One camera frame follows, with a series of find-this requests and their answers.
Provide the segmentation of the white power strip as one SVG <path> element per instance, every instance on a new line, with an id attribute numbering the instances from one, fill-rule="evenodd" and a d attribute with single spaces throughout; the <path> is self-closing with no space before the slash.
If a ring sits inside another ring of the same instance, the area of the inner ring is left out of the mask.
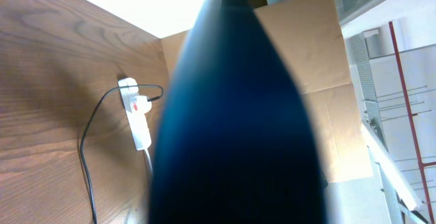
<path id="1" fill-rule="evenodd" d="M 137 84 L 138 83 L 133 78 L 124 78 L 118 81 L 121 99 L 123 101 L 123 106 L 125 108 L 136 150 L 146 150 L 152 143 L 146 116 L 145 114 L 132 113 L 129 104 L 131 97 L 140 95 Z"/>

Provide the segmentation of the blue Samsung Galaxy smartphone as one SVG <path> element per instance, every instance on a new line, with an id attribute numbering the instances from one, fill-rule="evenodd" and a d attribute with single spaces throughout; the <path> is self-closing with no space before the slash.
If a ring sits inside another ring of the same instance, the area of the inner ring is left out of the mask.
<path id="1" fill-rule="evenodd" d="M 325 223 L 305 105 L 247 0 L 205 0 L 166 95 L 151 223 Z"/>

